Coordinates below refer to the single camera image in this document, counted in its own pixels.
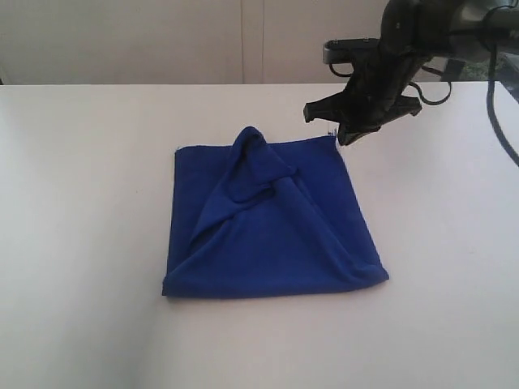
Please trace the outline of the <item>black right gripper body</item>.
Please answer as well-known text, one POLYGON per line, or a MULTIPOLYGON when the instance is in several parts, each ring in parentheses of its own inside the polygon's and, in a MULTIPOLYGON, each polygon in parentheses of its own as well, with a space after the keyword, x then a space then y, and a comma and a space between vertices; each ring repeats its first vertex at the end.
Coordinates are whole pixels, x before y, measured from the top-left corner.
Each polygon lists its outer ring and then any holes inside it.
POLYGON ((431 58, 416 53, 374 49, 354 72, 342 93, 339 123, 348 130, 377 130, 405 115, 417 115, 421 103, 402 93, 431 58))

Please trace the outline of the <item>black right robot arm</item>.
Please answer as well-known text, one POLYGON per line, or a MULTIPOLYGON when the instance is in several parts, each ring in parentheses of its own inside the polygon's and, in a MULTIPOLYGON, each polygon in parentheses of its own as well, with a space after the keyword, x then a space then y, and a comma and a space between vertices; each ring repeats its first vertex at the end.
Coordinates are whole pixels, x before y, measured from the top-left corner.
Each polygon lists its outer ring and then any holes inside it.
POLYGON ((390 1, 379 38, 324 44, 324 63, 349 63, 353 72, 341 92, 307 103, 303 116, 337 123, 340 144, 350 145, 421 111, 424 98, 403 92, 432 58, 481 62, 492 49, 518 52, 518 8, 510 1, 390 1))

